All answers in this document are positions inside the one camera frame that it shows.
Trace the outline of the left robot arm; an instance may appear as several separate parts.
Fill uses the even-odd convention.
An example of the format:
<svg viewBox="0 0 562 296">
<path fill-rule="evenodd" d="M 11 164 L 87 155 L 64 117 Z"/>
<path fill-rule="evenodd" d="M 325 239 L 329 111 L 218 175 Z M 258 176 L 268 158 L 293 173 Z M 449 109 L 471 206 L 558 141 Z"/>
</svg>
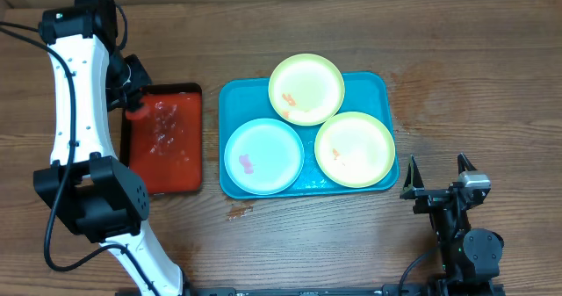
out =
<svg viewBox="0 0 562 296">
<path fill-rule="evenodd" d="M 33 186 L 50 207 L 44 242 L 47 265 L 54 221 L 113 254 L 141 295 L 185 295 L 183 270 L 170 260 L 151 229 L 148 189 L 117 157 L 109 112 L 137 112 L 151 84 L 134 54 L 123 56 L 114 0 L 74 0 L 45 11 L 39 25 L 55 80 L 55 138 L 50 166 L 33 174 Z"/>
</svg>

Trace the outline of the green plate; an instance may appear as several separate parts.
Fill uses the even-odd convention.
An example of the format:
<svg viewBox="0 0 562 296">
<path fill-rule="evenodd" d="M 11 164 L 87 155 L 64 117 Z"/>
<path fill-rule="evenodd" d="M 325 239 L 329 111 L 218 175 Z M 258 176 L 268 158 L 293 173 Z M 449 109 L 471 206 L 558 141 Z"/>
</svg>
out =
<svg viewBox="0 0 562 296">
<path fill-rule="evenodd" d="M 396 157 L 394 138 L 375 117 L 343 112 L 328 119 L 314 141 L 321 171 L 335 183 L 364 188 L 382 181 Z"/>
<path fill-rule="evenodd" d="M 274 68 L 268 95 L 282 119 L 298 126 L 316 126 L 339 111 L 345 83 L 330 60 L 317 54 L 295 54 Z"/>
</svg>

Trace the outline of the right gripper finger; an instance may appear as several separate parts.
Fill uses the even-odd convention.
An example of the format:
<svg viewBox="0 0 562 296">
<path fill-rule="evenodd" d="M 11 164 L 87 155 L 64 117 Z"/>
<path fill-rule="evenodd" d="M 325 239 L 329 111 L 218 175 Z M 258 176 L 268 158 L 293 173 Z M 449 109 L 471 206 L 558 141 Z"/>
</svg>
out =
<svg viewBox="0 0 562 296">
<path fill-rule="evenodd" d="M 425 191 L 425 187 L 422 182 L 420 171 L 417 167 L 414 156 L 410 155 L 408 166 L 407 166 L 407 175 L 402 191 L 400 193 L 400 198 L 416 199 L 424 191 Z"/>
<path fill-rule="evenodd" d="M 467 171 L 476 171 L 475 166 L 470 162 L 464 153 L 460 153 L 457 157 L 458 174 L 461 175 Z"/>
</svg>

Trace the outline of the light blue plate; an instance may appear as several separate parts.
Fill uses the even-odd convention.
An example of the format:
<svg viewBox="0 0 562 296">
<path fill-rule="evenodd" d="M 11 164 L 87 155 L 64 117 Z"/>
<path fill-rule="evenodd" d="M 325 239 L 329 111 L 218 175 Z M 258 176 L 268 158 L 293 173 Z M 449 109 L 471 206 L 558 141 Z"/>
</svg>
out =
<svg viewBox="0 0 562 296">
<path fill-rule="evenodd" d="M 246 193 L 266 196 L 289 188 L 305 160 L 296 131 L 277 119 L 253 119 L 228 138 L 223 163 L 227 175 Z"/>
</svg>

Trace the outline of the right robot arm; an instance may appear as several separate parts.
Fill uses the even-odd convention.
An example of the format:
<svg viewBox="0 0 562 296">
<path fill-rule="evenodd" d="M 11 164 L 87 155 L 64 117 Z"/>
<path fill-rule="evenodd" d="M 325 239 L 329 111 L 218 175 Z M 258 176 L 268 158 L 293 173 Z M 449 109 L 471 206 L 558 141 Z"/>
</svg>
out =
<svg viewBox="0 0 562 296">
<path fill-rule="evenodd" d="M 418 256 L 403 272 L 397 287 L 399 295 L 503 295 L 502 285 L 493 279 L 500 275 L 504 241 L 497 233 L 473 228 L 467 211 L 481 205 L 491 191 L 491 181 L 477 170 L 465 154 L 458 155 L 458 179 L 446 189 L 428 190 L 413 157 L 401 199 L 413 200 L 413 213 L 427 214 L 436 233 L 437 245 Z M 405 285 L 409 272 L 438 252 L 443 275 L 429 278 L 426 285 Z"/>
</svg>

